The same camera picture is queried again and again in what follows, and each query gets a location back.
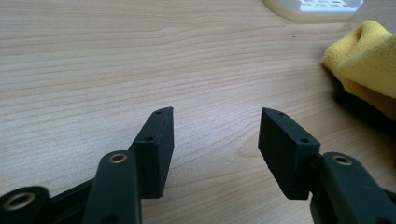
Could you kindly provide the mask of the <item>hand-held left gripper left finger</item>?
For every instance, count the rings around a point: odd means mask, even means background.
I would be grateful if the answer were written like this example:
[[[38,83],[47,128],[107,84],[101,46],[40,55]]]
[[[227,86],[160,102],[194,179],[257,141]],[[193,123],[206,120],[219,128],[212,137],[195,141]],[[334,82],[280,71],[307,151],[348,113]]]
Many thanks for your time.
[[[173,107],[154,111],[130,146],[137,163],[140,197],[163,196],[174,148]]]

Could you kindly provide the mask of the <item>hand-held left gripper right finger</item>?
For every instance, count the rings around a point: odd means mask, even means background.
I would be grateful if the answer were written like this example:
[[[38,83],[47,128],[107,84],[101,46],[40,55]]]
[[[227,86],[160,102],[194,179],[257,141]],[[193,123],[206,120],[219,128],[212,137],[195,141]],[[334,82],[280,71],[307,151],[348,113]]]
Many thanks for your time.
[[[283,194],[306,200],[320,142],[286,113],[263,108],[258,149]]]

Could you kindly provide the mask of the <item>yellow cloth with black edging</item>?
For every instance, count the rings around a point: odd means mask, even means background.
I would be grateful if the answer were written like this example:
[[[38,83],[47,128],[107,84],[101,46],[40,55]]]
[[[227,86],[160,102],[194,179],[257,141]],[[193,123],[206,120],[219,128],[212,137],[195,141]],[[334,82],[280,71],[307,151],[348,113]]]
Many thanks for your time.
[[[396,136],[396,34],[365,21],[326,48],[323,65],[338,82],[339,105]]]

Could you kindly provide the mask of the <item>white slotted plastic tray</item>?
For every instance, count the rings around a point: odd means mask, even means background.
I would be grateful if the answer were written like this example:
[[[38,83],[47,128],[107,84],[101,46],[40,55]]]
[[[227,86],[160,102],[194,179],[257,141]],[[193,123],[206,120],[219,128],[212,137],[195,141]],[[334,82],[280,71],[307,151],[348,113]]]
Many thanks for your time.
[[[262,0],[276,15],[292,21],[344,21],[364,0]]]

